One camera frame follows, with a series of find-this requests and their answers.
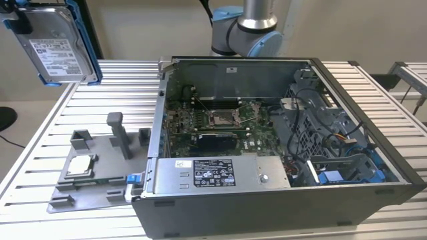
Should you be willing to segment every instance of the warning label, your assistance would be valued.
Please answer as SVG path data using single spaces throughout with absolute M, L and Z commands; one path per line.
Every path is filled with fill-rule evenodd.
M 30 39 L 29 43 L 49 76 L 82 75 L 66 39 Z
M 194 160 L 193 185 L 202 187 L 236 186 L 233 162 L 230 159 Z

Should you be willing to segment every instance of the white wall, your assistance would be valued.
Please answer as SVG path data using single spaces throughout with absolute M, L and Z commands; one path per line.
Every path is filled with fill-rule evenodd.
M 282 29 L 290 0 L 274 0 Z M 286 56 L 356 60 L 372 73 L 394 61 L 427 61 L 425 0 L 301 0 Z M 88 0 L 105 58 L 156 60 L 206 55 L 208 17 L 197 0 Z M 210 8 L 242 0 L 212 0 Z M 50 100 L 61 89 L 44 87 L 14 36 L 0 24 L 0 101 Z
M 289 0 L 276 0 L 281 31 Z M 242 0 L 212 0 L 209 7 L 242 5 Z M 206 56 L 212 30 L 197 0 L 96 0 L 89 12 L 105 58 L 157 60 L 160 56 Z
M 354 60 L 369 73 L 427 62 L 425 0 L 301 0 L 286 56 Z

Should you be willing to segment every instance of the blue latch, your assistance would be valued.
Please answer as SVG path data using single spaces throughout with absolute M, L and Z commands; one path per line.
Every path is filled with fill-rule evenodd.
M 134 173 L 126 176 L 125 179 L 125 183 L 126 184 L 141 184 L 141 174 L 140 173 Z

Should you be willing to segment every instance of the white sticker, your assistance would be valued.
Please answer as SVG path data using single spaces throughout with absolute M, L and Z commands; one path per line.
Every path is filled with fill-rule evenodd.
M 190 168 L 193 161 L 190 160 L 176 160 L 174 167 L 176 168 Z
M 30 39 L 49 76 L 82 75 L 72 46 L 66 39 Z
M 236 68 L 236 67 L 226 67 L 225 72 L 226 72 L 228 74 L 233 74 L 233 73 L 237 72 L 237 68 Z

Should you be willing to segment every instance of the aluminum extrusion table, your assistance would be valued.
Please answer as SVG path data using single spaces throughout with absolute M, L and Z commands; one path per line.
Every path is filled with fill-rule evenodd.
M 324 62 L 380 131 L 427 181 L 427 129 L 365 71 Z M 120 111 L 128 132 L 149 127 L 157 95 L 157 62 L 101 60 L 100 86 L 70 84 L 0 184 L 0 233 L 5 239 L 145 239 L 130 205 L 46 213 L 74 129 L 110 134 L 106 114 Z M 427 239 L 427 190 L 384 207 L 360 225 L 206 237 L 206 239 Z

